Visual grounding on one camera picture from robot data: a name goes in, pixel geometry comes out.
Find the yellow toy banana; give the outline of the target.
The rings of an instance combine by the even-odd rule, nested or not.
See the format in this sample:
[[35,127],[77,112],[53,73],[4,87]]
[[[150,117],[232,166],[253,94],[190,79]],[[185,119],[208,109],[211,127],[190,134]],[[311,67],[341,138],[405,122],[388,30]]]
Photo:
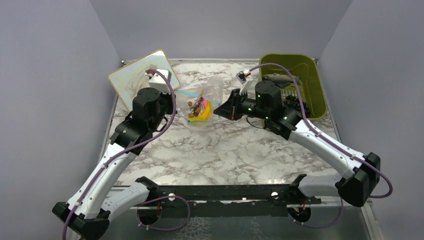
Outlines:
[[199,116],[188,118],[189,122],[207,122],[212,115],[212,103],[208,101],[207,107],[202,108],[202,111]]

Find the clear zip top bag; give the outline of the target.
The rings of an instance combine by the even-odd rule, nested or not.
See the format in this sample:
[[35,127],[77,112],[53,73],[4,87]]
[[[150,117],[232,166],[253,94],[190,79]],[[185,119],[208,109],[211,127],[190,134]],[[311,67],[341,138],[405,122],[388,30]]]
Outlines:
[[194,129],[205,129],[220,119],[214,110],[223,102],[224,82],[212,76],[199,86],[177,90],[177,113],[185,125]]

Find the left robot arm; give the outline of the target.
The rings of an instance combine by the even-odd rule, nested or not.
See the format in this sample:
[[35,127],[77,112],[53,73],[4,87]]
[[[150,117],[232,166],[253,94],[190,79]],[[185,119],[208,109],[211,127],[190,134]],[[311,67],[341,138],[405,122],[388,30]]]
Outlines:
[[132,101],[132,110],[110,137],[105,152],[80,189],[67,201],[57,202],[52,212],[63,223],[61,238],[72,230],[82,240],[98,240],[112,220],[135,204],[152,205],[157,185],[146,177],[137,179],[117,195],[108,193],[123,171],[143,148],[158,139],[175,119],[176,95],[172,89],[141,89]]

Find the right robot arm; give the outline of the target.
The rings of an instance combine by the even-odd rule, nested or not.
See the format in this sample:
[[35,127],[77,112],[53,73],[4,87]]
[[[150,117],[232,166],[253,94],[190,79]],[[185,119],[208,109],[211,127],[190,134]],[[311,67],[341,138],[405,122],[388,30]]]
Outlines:
[[332,196],[362,207],[380,181],[381,158],[377,154],[353,150],[319,130],[298,110],[284,104],[281,89],[271,81],[255,85],[255,98],[249,98],[238,88],[233,89],[228,100],[213,113],[231,121],[243,116],[262,119],[266,129],[303,146],[338,172],[328,176],[304,176],[288,190],[289,199],[296,204],[308,197]]

